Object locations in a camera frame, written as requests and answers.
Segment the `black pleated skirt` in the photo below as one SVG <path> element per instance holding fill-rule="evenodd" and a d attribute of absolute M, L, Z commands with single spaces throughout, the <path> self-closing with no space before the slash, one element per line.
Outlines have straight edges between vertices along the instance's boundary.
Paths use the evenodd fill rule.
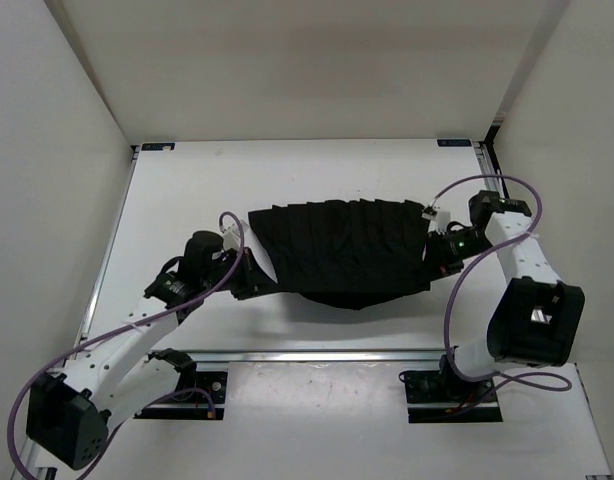
<path fill-rule="evenodd" d="M 328 200 L 248 214 L 285 292 L 361 310 L 429 290 L 429 223 L 413 201 Z"/>

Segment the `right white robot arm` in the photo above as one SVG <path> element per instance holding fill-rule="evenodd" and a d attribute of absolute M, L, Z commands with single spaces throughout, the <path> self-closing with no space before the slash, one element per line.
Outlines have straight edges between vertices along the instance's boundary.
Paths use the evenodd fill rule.
<path fill-rule="evenodd" d="M 482 190 L 469 201 L 470 224 L 452 230 L 445 224 L 427 236 L 424 271 L 432 280 L 463 277 L 476 259 L 496 254 L 506 287 L 474 343 L 452 346 L 440 360 L 436 387 L 457 400 L 473 383 L 521 366 L 562 366 L 569 359 L 585 295 L 565 283 L 546 259 L 531 232 L 534 218 L 526 202 Z"/>

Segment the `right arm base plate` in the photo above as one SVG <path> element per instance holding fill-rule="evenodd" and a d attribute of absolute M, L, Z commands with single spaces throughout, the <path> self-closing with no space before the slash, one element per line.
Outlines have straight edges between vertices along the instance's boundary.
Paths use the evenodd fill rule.
<path fill-rule="evenodd" d="M 491 380 L 461 379 L 441 357 L 435 370 L 404 370 L 409 424 L 481 424 L 503 421 Z"/>

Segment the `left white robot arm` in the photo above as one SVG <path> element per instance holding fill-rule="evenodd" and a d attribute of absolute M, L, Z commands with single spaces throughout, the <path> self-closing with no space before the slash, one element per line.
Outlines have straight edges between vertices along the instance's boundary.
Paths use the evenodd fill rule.
<path fill-rule="evenodd" d="M 197 392 L 195 364 L 175 349 L 156 349 L 213 293 L 237 299 L 274 292 L 268 260 L 251 225 L 198 231 L 182 255 L 167 261 L 125 324 L 81 344 L 70 362 L 32 380 L 26 434 L 75 471 L 89 470 L 130 417 L 170 395 Z"/>

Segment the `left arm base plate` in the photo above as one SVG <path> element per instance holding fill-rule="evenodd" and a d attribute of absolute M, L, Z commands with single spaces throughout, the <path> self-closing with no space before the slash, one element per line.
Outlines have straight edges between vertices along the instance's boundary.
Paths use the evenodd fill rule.
<path fill-rule="evenodd" d="M 136 420 L 220 421 L 224 418 L 228 387 L 225 364 L 195 361 L 171 394 L 134 415 Z"/>

